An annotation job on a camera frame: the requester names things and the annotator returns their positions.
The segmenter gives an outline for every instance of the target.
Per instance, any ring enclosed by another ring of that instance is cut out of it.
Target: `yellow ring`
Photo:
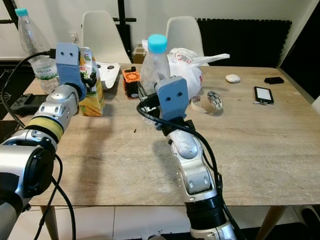
[[[45,129],[49,129],[51,132],[53,132],[56,137],[58,138],[58,141],[60,141],[62,135],[64,134],[64,130],[62,127],[54,120],[46,117],[35,117],[31,119],[31,121],[26,126],[36,125],[43,127]]]

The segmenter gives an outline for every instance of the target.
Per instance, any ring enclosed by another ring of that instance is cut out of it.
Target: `cardboard box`
[[[87,80],[96,76],[95,86],[87,88],[86,97],[79,103],[83,116],[102,116],[104,113],[105,99],[100,80],[99,70],[92,51],[88,47],[80,47],[80,73],[81,78]]]
[[[142,44],[138,44],[135,46],[134,51],[132,53],[133,63],[134,64],[142,64],[145,60],[147,52],[142,47]]]

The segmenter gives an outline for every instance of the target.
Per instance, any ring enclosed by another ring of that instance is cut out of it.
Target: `black cable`
[[[60,166],[59,175],[58,175],[58,180],[57,180],[57,184],[59,184],[60,181],[61,181],[61,178],[62,178],[63,163],[62,163],[61,158],[60,158],[57,154],[55,154],[55,158],[58,160],[59,166]],[[34,240],[37,240],[38,237],[39,237],[39,235],[40,235],[40,233],[41,233],[42,227],[43,227],[43,225],[45,224],[46,216],[47,216],[47,214],[48,214],[48,211],[49,211],[49,209],[50,209],[50,206],[51,206],[51,203],[52,203],[52,201],[53,201],[53,199],[54,199],[54,196],[55,196],[55,194],[56,194],[56,191],[57,191],[57,186],[54,186],[54,189],[53,189],[53,191],[52,191],[52,193],[51,193],[51,196],[50,196],[50,198],[49,198],[48,204],[46,205],[45,211],[44,211],[44,213],[43,213],[43,215],[42,215],[42,218],[40,219],[39,227],[38,227],[38,230],[36,231],[36,234],[35,234],[35,236],[34,236]]]
[[[70,217],[71,217],[71,228],[72,228],[72,240],[76,240],[76,218],[75,218],[75,212],[72,207],[72,204],[66,195],[66,193],[62,190],[62,188],[59,186],[59,184],[56,182],[55,178],[52,177],[52,183],[56,186],[58,189],[59,193],[62,195],[64,198],[66,204],[68,205],[69,211],[70,211]]]
[[[166,126],[169,126],[171,128],[178,129],[178,130],[187,132],[189,134],[192,134],[195,137],[197,137],[203,143],[203,145],[205,146],[206,150],[208,151],[208,153],[210,155],[212,165],[209,163],[205,152],[203,152],[203,158],[204,158],[206,164],[208,165],[208,167],[214,173],[213,177],[214,177],[215,187],[217,189],[217,192],[219,194],[221,194],[221,197],[223,199],[223,195],[222,195],[222,192],[223,192],[222,175],[218,172],[218,166],[217,166],[217,162],[216,162],[216,158],[215,158],[214,152],[211,149],[211,147],[210,147],[209,143],[207,142],[207,140],[200,133],[198,133],[195,129],[191,129],[191,128],[188,128],[186,126],[182,126],[182,125],[179,125],[179,124],[176,124],[176,123],[173,123],[173,122],[170,122],[170,121],[158,118],[158,117],[154,117],[154,116],[148,114],[147,112],[145,112],[143,110],[143,106],[142,106],[141,102],[136,107],[136,110],[138,111],[138,113],[140,113],[142,116],[144,116],[145,118],[147,118],[149,120],[152,120],[152,121],[154,121],[156,123],[159,123],[159,124],[162,124],[162,125],[166,125]],[[234,231],[235,231],[237,237],[240,240],[245,240],[246,237],[242,233],[242,231],[241,231],[239,225],[237,224],[237,222],[235,221],[235,219],[232,217],[232,215],[231,215],[231,213],[230,213],[230,211],[229,211],[224,199],[223,199],[223,210],[225,211],[225,214],[229,218],[231,225],[234,227]]]
[[[48,55],[50,56],[50,58],[54,58],[55,55],[56,55],[56,50],[55,49],[50,49],[48,51],[42,51],[42,52],[38,52],[38,53],[35,53],[31,56],[28,56],[26,57],[25,59],[21,60],[16,66],[15,68],[12,70],[11,74],[9,75],[9,77],[7,78],[4,86],[3,86],[3,89],[1,91],[1,98],[2,98],[2,102],[3,102],[3,105],[5,107],[5,109],[7,110],[7,112],[13,117],[13,119],[20,125],[21,128],[24,128],[25,125],[24,123],[17,117],[17,115],[11,110],[10,106],[8,105],[6,99],[5,99],[5,91],[6,91],[6,87],[8,86],[9,82],[11,81],[11,78],[12,76],[15,74],[15,72],[17,71],[17,69],[23,64],[25,63],[26,61],[36,57],[36,56],[40,56],[40,55]]]
[[[8,70],[8,69],[6,69],[6,70],[4,70],[3,72],[2,72],[2,74],[0,75],[0,80],[2,79],[2,77],[6,74],[6,73],[10,73],[12,70]]]

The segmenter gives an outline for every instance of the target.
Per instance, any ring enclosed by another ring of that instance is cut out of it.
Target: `blue bottle cap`
[[[148,38],[148,50],[151,53],[163,54],[167,50],[168,40],[161,34],[153,34]]]
[[[26,8],[16,8],[14,11],[18,17],[24,17],[29,15]]]

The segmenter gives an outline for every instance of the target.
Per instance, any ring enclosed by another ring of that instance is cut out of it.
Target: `plastic water bottle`
[[[28,15],[26,8],[17,8],[18,31],[20,43],[24,52],[30,56],[36,53],[48,51],[49,44],[39,28]],[[49,56],[40,55],[29,60],[35,76],[39,79],[42,90],[52,93],[59,85],[57,66],[54,59]]]
[[[148,53],[146,54],[140,75],[140,82],[147,95],[155,92],[155,84],[169,78],[170,67],[166,54],[167,38],[161,34],[153,34],[148,38]]]

